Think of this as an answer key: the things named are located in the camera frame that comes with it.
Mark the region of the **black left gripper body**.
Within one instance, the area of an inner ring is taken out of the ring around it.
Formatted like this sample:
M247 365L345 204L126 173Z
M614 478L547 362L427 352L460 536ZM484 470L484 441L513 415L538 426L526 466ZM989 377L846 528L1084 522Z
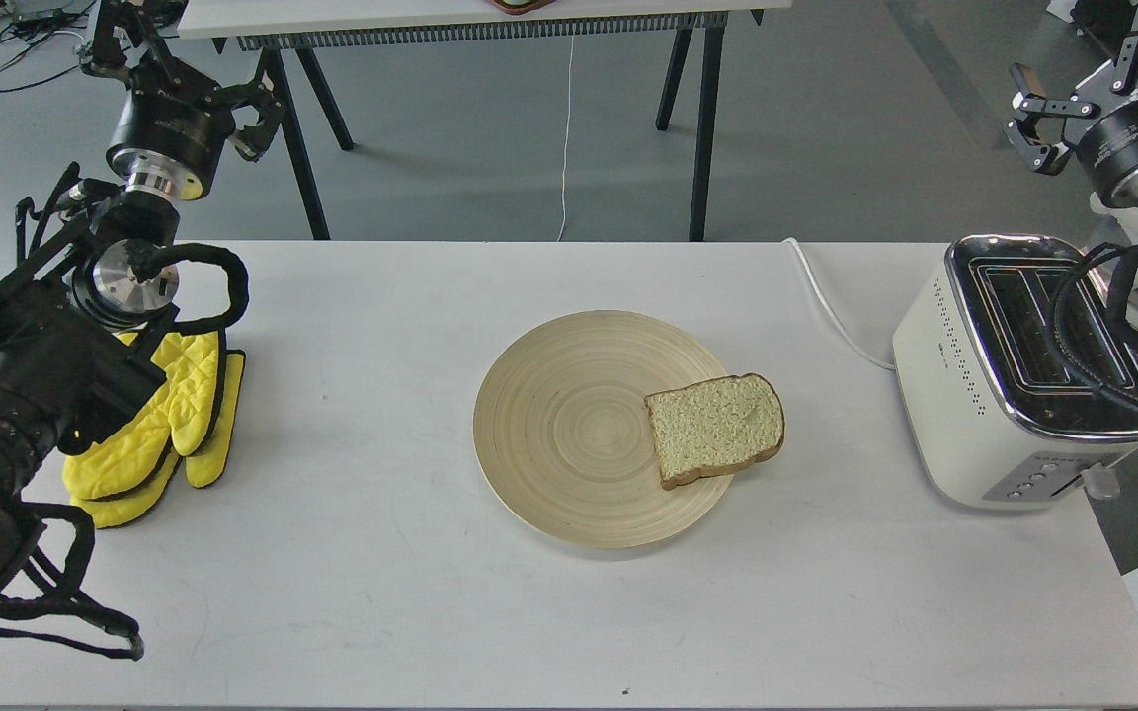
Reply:
M230 110L204 102L203 96L218 85L187 64L170 77L154 60L130 69L129 77L126 104L107 150L108 165L127 179L137 159L157 159L172 166L179 199L207 197L222 148L236 130Z

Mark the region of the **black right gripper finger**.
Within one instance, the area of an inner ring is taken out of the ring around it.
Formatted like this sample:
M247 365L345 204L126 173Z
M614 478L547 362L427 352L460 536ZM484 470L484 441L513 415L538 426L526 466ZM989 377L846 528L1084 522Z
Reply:
M1004 125L1004 135L1028 170L1055 176L1072 158L1072 148L1063 139L1067 126L1065 118L1011 118Z
M1025 64L1013 63L1009 76L1015 82L1015 121L1029 119L1092 119L1100 108L1092 101L1077 98L1049 99L1044 96L1037 72Z

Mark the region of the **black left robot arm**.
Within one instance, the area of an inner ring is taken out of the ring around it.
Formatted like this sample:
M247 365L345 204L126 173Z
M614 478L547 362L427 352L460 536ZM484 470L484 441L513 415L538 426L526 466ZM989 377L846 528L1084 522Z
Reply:
M17 206L17 262L0 279L0 638L24 621L79 618L119 648L51 633L38 640L110 659L143 658L138 622L82 592L94 522L23 490L53 450L107 441L166 382L152 350L167 336L236 324L249 276L234 253L178 243L178 202L206 197L224 144L257 162L284 118L272 60L220 86L181 60L145 58L107 159L114 182L69 165L41 208Z

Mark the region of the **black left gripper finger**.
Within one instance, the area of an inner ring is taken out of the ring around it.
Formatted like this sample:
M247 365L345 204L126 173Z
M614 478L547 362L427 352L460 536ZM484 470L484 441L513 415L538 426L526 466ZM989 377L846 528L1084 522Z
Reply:
M273 122L238 127L229 135L229 141L244 162L261 162L273 143Z
M226 122L236 121L236 110L256 110L257 124L280 124L284 117L284 105L277 99L271 86L253 80L231 86L211 86L198 99L198 107L211 117Z

